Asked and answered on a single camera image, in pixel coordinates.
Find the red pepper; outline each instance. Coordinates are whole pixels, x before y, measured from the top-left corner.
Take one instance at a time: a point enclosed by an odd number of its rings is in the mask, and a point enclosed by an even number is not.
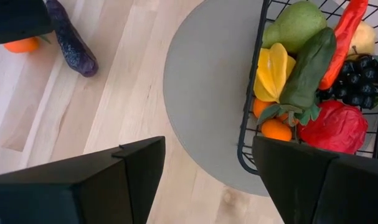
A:
[[[364,13],[366,13],[368,3],[368,0],[351,0],[345,8],[338,25],[334,29],[334,34],[336,35],[337,40],[337,49],[334,53],[333,59],[331,59],[326,74],[319,84],[320,90],[327,90],[330,88],[337,78],[348,54],[352,36],[362,21]]]
[[[324,101],[316,121],[298,125],[299,137],[310,146],[354,154],[362,147],[367,120],[359,109],[335,100]]]

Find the wooden floor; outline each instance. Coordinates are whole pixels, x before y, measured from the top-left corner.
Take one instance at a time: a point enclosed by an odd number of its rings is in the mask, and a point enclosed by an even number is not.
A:
[[[148,223],[282,223],[268,197],[202,170],[169,124],[163,70],[171,39],[202,0],[62,0],[100,71],[81,77],[54,34],[32,54],[0,46],[0,173],[165,135],[163,178]]]

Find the green pear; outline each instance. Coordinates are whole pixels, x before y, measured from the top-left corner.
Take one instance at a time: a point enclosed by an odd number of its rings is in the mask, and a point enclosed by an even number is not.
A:
[[[287,52],[296,54],[305,42],[327,26],[320,9],[309,1],[288,6],[263,33],[262,47],[283,44]]]

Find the purple eggplant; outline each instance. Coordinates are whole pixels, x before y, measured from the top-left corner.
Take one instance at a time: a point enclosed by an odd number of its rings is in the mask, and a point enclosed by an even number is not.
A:
[[[94,76],[99,68],[96,57],[71,24],[63,5],[57,0],[47,0],[46,8],[68,65],[85,77]]]

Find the black wire basket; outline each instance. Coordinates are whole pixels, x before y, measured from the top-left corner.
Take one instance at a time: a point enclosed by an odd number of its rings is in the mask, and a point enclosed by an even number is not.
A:
[[[378,29],[378,5],[373,4],[370,0],[367,11],[363,17],[363,21],[366,21],[374,29]],[[252,66],[250,71],[249,83],[246,91],[246,100],[243,109],[243,120],[240,126],[240,136],[237,148],[237,157],[242,167],[249,173],[258,175],[258,170],[255,167],[255,162],[252,156],[252,138],[260,135],[260,128],[256,125],[256,119],[252,113],[252,103],[255,99],[253,94],[253,85],[255,80],[255,74],[257,70],[259,52],[262,45],[262,34],[265,26],[271,24],[275,19],[283,12],[283,10],[295,3],[296,0],[263,0],[262,11],[260,14],[260,23],[258,26],[257,39],[255,42],[255,49],[252,58]],[[348,4],[349,0],[341,0],[340,4],[333,0],[320,0],[319,2],[312,1],[319,6],[319,9],[325,14],[328,24],[332,26],[337,24],[339,18],[343,13],[343,9]],[[363,115],[368,120],[374,120],[375,125],[366,133],[365,142],[373,142],[374,146],[368,147],[368,150],[361,148],[356,152],[358,156],[372,157],[378,159],[378,108],[373,110],[362,110]]]

